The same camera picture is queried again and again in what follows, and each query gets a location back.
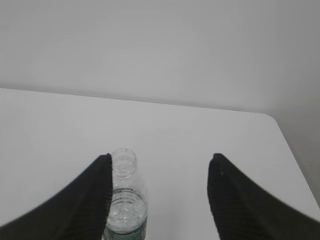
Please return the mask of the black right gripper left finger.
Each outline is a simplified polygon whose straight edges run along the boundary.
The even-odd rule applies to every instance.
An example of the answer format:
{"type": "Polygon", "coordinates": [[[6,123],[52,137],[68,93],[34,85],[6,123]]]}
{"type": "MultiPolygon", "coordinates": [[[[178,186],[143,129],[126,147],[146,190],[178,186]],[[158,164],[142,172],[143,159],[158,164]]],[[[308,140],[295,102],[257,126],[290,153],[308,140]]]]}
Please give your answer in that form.
{"type": "Polygon", "coordinates": [[[100,240],[113,196],[112,157],[100,155],[56,195],[0,227],[2,240],[100,240]]]}

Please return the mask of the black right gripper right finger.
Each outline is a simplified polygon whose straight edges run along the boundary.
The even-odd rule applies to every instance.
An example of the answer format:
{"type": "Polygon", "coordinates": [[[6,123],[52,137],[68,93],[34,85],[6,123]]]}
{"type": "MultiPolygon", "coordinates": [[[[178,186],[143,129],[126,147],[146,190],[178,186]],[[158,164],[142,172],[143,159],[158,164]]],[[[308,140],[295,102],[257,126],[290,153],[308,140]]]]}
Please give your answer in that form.
{"type": "Polygon", "coordinates": [[[264,190],[229,159],[215,153],[207,197],[221,240],[318,240],[319,221],[264,190]]]}

